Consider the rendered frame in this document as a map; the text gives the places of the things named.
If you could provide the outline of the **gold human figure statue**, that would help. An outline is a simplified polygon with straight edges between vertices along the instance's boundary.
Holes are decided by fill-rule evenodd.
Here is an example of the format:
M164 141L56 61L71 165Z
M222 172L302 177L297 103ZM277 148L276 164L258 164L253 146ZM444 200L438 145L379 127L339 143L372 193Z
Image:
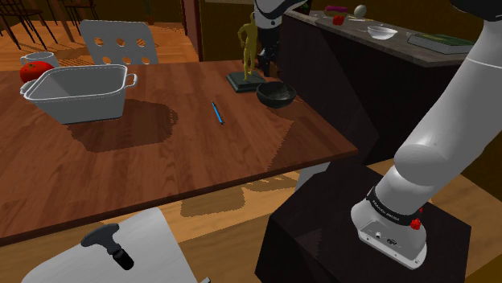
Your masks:
M257 26L253 12L249 17L250 22L241 26L237 32L243 48L243 71L231 72L226 76L237 93L255 91L260 84L265 83L265 79L254 70L257 54Z

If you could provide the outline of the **black bowl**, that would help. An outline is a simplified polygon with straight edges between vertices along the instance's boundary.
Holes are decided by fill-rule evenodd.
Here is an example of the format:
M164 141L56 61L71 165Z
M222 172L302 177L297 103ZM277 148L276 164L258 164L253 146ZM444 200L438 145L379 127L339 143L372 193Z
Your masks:
M265 82L257 86L257 99L273 109L284 108L289 105L297 92L288 84L281 81Z

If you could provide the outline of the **blue pen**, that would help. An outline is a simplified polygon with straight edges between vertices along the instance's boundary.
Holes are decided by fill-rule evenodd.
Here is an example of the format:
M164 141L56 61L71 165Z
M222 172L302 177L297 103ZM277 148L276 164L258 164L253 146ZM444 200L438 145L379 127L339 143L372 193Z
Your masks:
M214 112L215 112L215 114L216 114L216 117L217 117L217 119L218 119L218 122L219 122L221 125L223 125L223 124L224 124L223 117L221 116L220 111L219 111L219 109L218 109L218 107L217 107L217 105L216 105L216 103L215 103L214 101L212 101L212 107L213 107L213 110L214 110Z

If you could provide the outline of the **dark counter with stone top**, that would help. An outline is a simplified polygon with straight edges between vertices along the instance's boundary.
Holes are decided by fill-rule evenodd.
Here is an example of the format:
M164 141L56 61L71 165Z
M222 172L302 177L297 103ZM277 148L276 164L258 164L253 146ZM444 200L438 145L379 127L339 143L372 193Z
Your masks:
M282 17L278 68L310 107L343 134L364 164L393 157L464 61L407 42L397 27L374 39L370 21L340 26L320 10Z

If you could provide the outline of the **brown wooden table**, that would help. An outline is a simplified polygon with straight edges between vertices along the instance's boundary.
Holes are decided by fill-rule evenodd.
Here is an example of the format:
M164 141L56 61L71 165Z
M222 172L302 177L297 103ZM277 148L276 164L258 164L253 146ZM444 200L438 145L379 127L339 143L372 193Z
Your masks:
M132 66L123 116L78 125L0 72L0 247L356 154L300 98L269 109L236 94L225 77L240 66Z

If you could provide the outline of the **dark wooden chair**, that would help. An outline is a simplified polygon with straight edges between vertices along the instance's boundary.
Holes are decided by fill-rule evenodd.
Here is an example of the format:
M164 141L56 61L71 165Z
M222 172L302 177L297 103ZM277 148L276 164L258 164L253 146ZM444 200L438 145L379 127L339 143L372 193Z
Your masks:
M47 48L31 21L32 16L40 16L42 13L40 9L26 8L21 0L0 0L0 19L5 19L6 17L17 18L30 36L32 42L35 42L32 35L34 33L43 47Z
M93 18L98 20L99 17L96 11L96 4L93 0L88 0L87 3L82 2L74 2L73 0L60 0L63 4L63 7L68 13L68 16L74 26L76 27L78 34L80 34L80 22L82 21L82 17L80 16L80 11L83 9L88 9L91 11Z

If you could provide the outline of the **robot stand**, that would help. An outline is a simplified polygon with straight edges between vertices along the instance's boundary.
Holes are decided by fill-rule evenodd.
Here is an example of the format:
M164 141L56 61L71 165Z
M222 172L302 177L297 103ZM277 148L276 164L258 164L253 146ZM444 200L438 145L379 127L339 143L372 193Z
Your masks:
M425 262L415 270L363 243L350 210L381 175L332 163L269 218L256 267L262 283L464 283L471 228L424 205Z

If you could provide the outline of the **white mug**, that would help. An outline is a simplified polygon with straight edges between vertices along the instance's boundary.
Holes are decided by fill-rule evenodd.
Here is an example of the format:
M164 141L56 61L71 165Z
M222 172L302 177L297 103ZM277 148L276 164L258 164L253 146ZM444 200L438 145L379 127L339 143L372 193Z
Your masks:
M54 68L58 68L60 66L56 56L52 52L48 51L30 53L22 56L19 60L21 64L28 64L35 61L43 61L50 64Z

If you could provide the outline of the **red tomato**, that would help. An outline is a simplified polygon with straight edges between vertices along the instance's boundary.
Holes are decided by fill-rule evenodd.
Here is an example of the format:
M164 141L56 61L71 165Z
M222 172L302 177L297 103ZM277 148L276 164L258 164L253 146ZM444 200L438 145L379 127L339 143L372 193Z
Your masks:
M23 83L37 80L46 71L53 69L53 66L43 61L33 61L25 64L19 71L20 79Z

